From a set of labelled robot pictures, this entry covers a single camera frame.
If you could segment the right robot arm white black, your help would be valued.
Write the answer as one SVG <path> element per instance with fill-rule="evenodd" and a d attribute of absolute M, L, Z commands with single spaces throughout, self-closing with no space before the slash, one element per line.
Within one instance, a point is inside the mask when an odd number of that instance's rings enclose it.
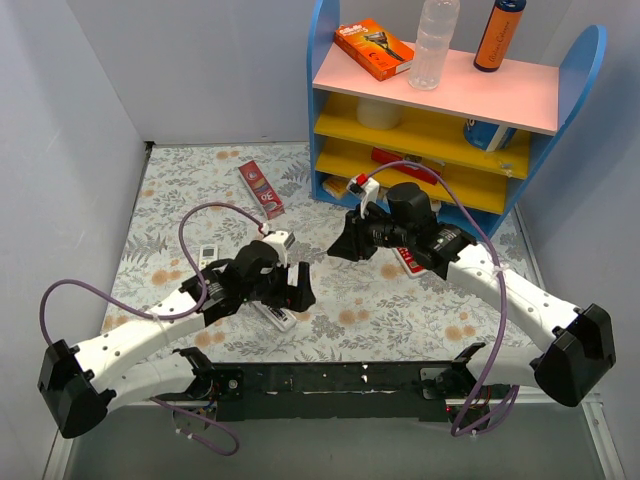
<path fill-rule="evenodd" d="M 389 208 L 374 201 L 379 184 L 366 175 L 347 189 L 360 204 L 347 212 L 343 233 L 328 253 L 370 259 L 379 248 L 404 248 L 417 264 L 504 310 L 540 353 L 525 363 L 523 384 L 539 387 L 567 407 L 577 406 L 615 365 L 612 321 L 602 307 L 581 309 L 495 265 L 488 248 L 463 229 L 437 220 L 430 200 L 412 182 L 387 192 Z"/>

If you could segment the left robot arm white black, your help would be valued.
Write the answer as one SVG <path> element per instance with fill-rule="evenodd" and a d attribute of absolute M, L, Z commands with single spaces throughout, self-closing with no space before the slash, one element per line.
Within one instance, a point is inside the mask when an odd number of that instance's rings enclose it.
<path fill-rule="evenodd" d="M 168 395 L 178 399 L 235 400 L 243 376 L 217 369 L 197 348 L 178 350 L 159 362 L 145 358 L 171 343 L 235 314 L 247 302 L 276 309 L 308 310 L 316 301 L 309 263 L 288 280 L 287 247 L 273 237 L 254 240 L 232 259 L 216 260 L 184 281 L 143 318 L 74 346 L 47 347 L 38 381 L 58 430 L 79 437 L 125 405 Z"/>

